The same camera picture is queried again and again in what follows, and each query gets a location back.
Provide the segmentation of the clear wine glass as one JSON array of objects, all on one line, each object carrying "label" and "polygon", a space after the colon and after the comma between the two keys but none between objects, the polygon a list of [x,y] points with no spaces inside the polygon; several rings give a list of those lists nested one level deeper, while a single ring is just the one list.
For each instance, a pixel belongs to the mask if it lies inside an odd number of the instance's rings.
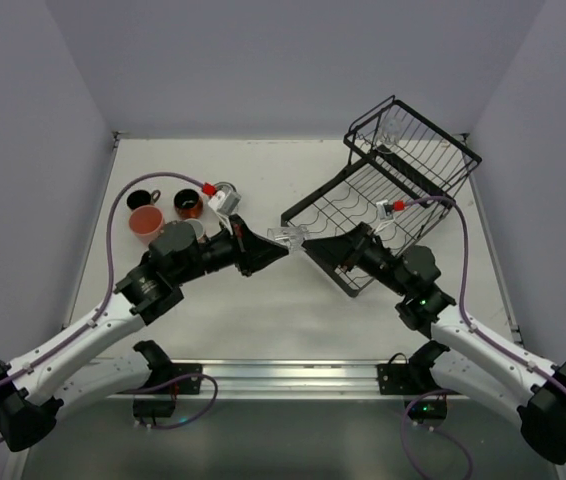
[{"label": "clear wine glass", "polygon": [[391,112],[386,112],[381,118],[375,133],[375,148],[377,150],[397,151],[403,137],[403,122]]},{"label": "clear wine glass", "polygon": [[290,253],[300,251],[308,237],[309,231],[304,226],[284,226],[267,230],[267,238],[287,248]]}]

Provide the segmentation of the salmon pink mug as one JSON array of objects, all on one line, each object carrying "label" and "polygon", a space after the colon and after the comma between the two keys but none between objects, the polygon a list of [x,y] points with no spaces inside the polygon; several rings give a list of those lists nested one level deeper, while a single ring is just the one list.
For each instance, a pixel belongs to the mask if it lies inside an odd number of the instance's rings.
[{"label": "salmon pink mug", "polygon": [[196,239],[199,243],[203,243],[207,239],[205,226],[198,219],[195,218],[186,219],[185,223],[187,223],[192,227]]}]

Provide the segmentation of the white brown ceramic cup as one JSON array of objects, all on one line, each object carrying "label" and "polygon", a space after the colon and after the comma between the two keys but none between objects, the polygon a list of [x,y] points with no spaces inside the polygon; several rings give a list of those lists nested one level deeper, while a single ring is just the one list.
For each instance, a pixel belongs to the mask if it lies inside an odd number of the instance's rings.
[{"label": "white brown ceramic cup", "polygon": [[229,182],[218,182],[214,185],[214,198],[219,201],[240,200],[241,195],[237,192],[236,187]]}]

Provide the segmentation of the orange ceramic mug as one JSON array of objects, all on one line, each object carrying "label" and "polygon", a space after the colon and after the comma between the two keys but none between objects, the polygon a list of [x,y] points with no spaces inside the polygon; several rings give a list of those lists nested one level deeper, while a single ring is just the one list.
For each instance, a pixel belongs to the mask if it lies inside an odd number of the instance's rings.
[{"label": "orange ceramic mug", "polygon": [[198,219],[203,213],[204,203],[196,190],[182,189],[174,195],[173,207],[180,220]]}]

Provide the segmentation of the pink tall tumbler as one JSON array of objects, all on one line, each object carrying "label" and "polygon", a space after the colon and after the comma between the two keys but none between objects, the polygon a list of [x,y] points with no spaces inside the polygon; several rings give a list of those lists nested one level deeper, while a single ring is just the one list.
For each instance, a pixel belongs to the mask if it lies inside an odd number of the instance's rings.
[{"label": "pink tall tumbler", "polygon": [[132,211],[128,227],[144,245],[148,245],[162,231],[165,224],[162,211],[154,205],[144,205]]}]

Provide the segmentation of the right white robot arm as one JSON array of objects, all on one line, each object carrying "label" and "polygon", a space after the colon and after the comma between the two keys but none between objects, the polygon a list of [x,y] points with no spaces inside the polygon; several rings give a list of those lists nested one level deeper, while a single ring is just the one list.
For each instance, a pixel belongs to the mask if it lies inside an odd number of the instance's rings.
[{"label": "right white robot arm", "polygon": [[566,361],[531,353],[471,316],[464,300],[437,285],[441,272],[429,248],[396,256],[365,223],[303,248],[322,266],[359,269],[399,295],[400,319],[429,340],[428,379],[500,414],[542,458],[566,464]]}]

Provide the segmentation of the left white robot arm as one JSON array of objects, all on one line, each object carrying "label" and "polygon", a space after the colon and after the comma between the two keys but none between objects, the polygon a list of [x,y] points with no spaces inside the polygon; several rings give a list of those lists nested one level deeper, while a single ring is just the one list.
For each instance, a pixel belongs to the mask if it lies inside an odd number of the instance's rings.
[{"label": "left white robot arm", "polygon": [[119,392],[167,387],[170,361],[153,341],[135,345],[120,360],[93,360],[180,303],[184,284],[227,267],[249,277],[288,254],[238,215],[205,241],[185,221],[165,225],[140,263],[110,286],[92,312],[30,352],[0,359],[0,442],[23,451],[79,406]]}]

